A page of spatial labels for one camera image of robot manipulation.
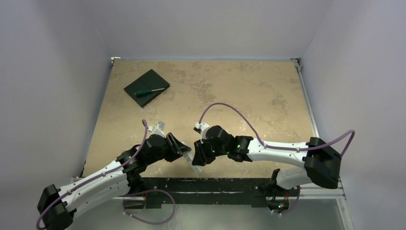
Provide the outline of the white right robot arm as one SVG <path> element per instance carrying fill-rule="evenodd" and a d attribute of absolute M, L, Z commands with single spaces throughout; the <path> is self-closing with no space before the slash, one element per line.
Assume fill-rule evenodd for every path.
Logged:
<path fill-rule="evenodd" d="M 322 188 L 336 189 L 342 156 L 322 139 L 311 137 L 308 142 L 283 143 L 261 141 L 250 136 L 233 136 L 220 126 L 197 123 L 194 131 L 200 139 L 194 142 L 194 166 L 205 166 L 216 157 L 227 156 L 236 162 L 272 161 L 292 167 L 275 170 L 269 189 L 275 195 L 296 185 L 314 183 Z"/>

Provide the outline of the white remote control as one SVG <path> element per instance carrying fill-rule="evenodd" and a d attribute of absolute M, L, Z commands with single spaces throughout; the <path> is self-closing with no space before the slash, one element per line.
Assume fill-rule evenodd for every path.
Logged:
<path fill-rule="evenodd" d="M 193 171 L 195 173 L 201 173 L 202 172 L 202 167 L 201 166 L 195 166 L 195 165 L 192 164 L 193 157 L 192 157 L 190 152 L 184 153 L 183 157 L 185 158 L 185 160 L 191 166 L 191 168 L 193 169 Z"/>

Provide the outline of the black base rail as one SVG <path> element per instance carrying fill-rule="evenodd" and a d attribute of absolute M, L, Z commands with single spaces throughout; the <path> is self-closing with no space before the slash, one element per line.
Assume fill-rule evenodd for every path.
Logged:
<path fill-rule="evenodd" d="M 147 208 L 163 204 L 248 205 L 285 210 L 300 187 L 277 188 L 270 178 L 144 178 L 128 197 L 140 197 Z"/>

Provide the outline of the green handled screwdriver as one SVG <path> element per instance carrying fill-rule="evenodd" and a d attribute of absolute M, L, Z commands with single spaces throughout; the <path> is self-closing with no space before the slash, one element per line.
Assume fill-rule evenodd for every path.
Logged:
<path fill-rule="evenodd" d="M 166 88 L 137 91 L 137 92 L 135 92 L 135 96 L 137 96 L 137 97 L 144 96 L 144 95 L 148 95 L 148 94 L 151 94 L 151 93 L 154 93 L 154 92 L 163 91 L 165 89 Z"/>

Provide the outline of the black foam block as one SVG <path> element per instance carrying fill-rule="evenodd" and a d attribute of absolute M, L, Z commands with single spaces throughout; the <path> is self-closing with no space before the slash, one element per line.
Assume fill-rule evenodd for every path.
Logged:
<path fill-rule="evenodd" d="M 148 103 L 154 100 L 163 91 L 154 92 L 144 96 L 135 96 L 135 92 L 142 90 L 153 90 L 160 88 L 169 88 L 170 84 L 163 79 L 157 72 L 150 69 L 134 82 L 124 87 L 124 91 L 141 107 L 144 108 Z"/>

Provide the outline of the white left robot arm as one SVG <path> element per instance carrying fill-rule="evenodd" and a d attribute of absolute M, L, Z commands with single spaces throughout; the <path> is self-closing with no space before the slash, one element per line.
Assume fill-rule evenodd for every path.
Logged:
<path fill-rule="evenodd" d="M 165 160 L 173 162 L 188 154 L 191 148 L 171 133 L 144 136 L 141 144 L 124 151 L 97 172 L 71 184 L 46 187 L 37 205 L 38 230 L 65 230 L 75 217 L 115 197 L 148 198 L 163 190 L 145 185 L 140 176 L 147 166 Z"/>

